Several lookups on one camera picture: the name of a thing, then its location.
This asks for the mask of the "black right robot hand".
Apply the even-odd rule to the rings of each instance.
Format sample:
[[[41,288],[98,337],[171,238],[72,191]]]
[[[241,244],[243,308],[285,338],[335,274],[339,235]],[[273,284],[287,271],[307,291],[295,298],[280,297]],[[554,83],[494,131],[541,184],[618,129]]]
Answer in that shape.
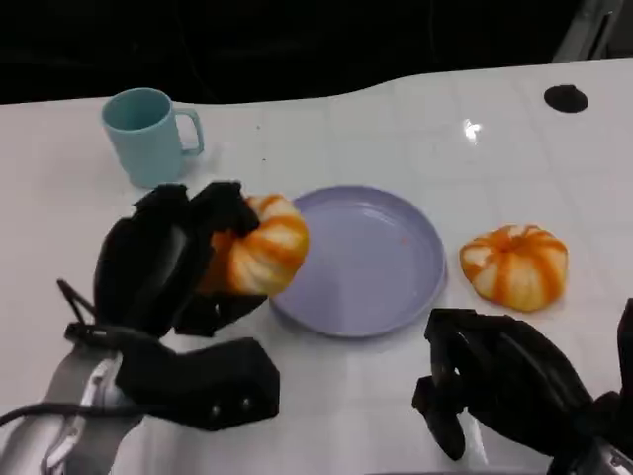
[[[577,440],[592,397],[565,354],[528,323],[469,309],[431,311],[424,336],[431,373],[412,405],[453,460],[465,453],[463,411],[497,434],[548,456]]]

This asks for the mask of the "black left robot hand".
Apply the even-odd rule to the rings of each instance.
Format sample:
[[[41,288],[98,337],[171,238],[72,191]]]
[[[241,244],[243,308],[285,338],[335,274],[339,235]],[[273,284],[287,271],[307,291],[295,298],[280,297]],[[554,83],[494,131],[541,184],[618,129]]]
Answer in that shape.
[[[162,184],[115,222],[102,244],[93,295],[99,324],[163,337],[210,337],[249,315],[266,296],[203,285],[220,248],[220,232],[239,237],[259,221],[238,181],[216,181],[196,196],[182,184]]]

